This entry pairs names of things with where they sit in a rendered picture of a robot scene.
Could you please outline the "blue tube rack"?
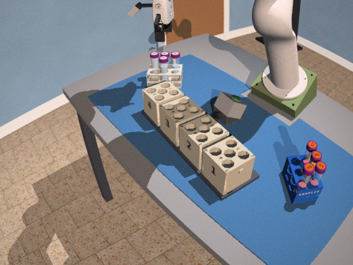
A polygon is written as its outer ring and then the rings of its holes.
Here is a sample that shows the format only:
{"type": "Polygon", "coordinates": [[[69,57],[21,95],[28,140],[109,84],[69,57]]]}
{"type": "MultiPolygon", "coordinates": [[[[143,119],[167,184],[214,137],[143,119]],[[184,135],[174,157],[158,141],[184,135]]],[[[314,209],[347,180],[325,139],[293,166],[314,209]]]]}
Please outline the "blue tube rack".
{"type": "Polygon", "coordinates": [[[292,204],[317,200],[323,189],[323,183],[321,180],[318,185],[312,185],[310,182],[311,178],[306,187],[302,188],[299,186],[298,181],[301,177],[301,170],[304,166],[303,157],[304,155],[287,156],[283,168],[283,174],[292,204]],[[295,191],[296,188],[297,193],[295,191]]]}

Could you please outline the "blue bench mat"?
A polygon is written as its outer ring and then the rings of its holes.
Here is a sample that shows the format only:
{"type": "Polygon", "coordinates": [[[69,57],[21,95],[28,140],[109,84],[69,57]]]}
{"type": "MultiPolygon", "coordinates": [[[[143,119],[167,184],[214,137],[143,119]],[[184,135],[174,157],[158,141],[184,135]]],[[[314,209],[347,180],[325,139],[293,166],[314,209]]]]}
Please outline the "blue bench mat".
{"type": "Polygon", "coordinates": [[[260,176],[221,200],[142,114],[147,71],[88,98],[176,187],[267,265],[310,265],[353,207],[353,156],[302,119],[288,126],[241,95],[250,86],[189,54],[180,57],[178,88],[213,114],[220,92],[247,105],[246,117],[225,126],[252,154],[260,176]],[[292,204],[283,174],[287,156],[304,155],[315,141],[327,168],[317,200],[292,204]]]}

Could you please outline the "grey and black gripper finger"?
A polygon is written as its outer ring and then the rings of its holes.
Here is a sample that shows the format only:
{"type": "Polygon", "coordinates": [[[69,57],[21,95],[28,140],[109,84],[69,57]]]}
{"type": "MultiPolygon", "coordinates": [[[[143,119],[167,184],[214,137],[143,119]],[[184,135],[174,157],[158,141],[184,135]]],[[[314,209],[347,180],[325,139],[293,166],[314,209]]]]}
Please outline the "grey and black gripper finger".
{"type": "Polygon", "coordinates": [[[164,25],[165,32],[172,32],[172,23],[170,22],[168,25],[164,25]]]}
{"type": "Polygon", "coordinates": [[[164,24],[160,23],[161,15],[157,14],[154,21],[155,42],[165,42],[164,24]],[[159,26],[161,25],[162,28],[159,26]]]}

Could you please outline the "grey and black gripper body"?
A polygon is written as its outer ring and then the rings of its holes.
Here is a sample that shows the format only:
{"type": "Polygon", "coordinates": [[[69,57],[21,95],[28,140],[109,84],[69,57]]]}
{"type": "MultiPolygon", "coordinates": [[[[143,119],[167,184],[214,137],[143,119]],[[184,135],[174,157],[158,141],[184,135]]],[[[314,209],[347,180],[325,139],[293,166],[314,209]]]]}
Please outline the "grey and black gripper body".
{"type": "Polygon", "coordinates": [[[173,0],[153,0],[153,23],[157,14],[161,15],[160,22],[168,25],[174,18],[173,0]]]}

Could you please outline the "orange tube with purple cap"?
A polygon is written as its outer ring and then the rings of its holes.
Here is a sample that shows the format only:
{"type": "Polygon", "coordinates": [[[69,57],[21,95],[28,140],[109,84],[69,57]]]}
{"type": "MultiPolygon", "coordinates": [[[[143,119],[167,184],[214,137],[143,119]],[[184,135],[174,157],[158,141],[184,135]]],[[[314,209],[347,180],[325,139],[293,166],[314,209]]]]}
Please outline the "orange tube with purple cap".
{"type": "Polygon", "coordinates": [[[313,151],[309,162],[315,166],[315,164],[318,161],[321,161],[321,159],[322,159],[322,154],[319,151],[313,151]]]}

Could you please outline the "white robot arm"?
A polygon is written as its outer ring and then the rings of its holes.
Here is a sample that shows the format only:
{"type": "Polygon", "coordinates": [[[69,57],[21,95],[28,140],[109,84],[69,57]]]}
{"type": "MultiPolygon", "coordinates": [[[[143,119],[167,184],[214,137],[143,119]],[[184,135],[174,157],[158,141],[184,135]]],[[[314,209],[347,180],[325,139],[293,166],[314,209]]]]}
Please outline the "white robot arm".
{"type": "Polygon", "coordinates": [[[307,87],[307,75],[298,65],[292,8],[293,0],[255,0],[252,10],[253,26],[264,39],[269,64],[263,84],[280,99],[297,98],[307,87]]]}

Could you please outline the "white tube rack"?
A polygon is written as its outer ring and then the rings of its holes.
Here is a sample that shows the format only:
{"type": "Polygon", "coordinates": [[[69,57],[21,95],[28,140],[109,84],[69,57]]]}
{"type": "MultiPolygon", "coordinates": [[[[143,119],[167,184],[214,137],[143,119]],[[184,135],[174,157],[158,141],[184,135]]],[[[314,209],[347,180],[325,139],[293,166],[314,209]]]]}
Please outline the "white tube rack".
{"type": "Polygon", "coordinates": [[[169,64],[168,73],[160,73],[160,68],[152,68],[151,65],[149,66],[147,72],[147,87],[154,86],[156,84],[165,82],[161,81],[161,76],[168,76],[168,81],[176,86],[176,88],[181,88],[183,75],[182,75],[182,67],[183,65],[180,64],[180,68],[172,68],[172,64],[169,64]],[[152,71],[157,71],[157,73],[152,73],[152,71]],[[178,71],[179,73],[175,74],[172,71],[178,71]],[[155,79],[157,78],[157,79],[155,79]],[[176,79],[177,78],[177,79],[176,79]],[[153,81],[150,81],[153,80],[153,81]]]}

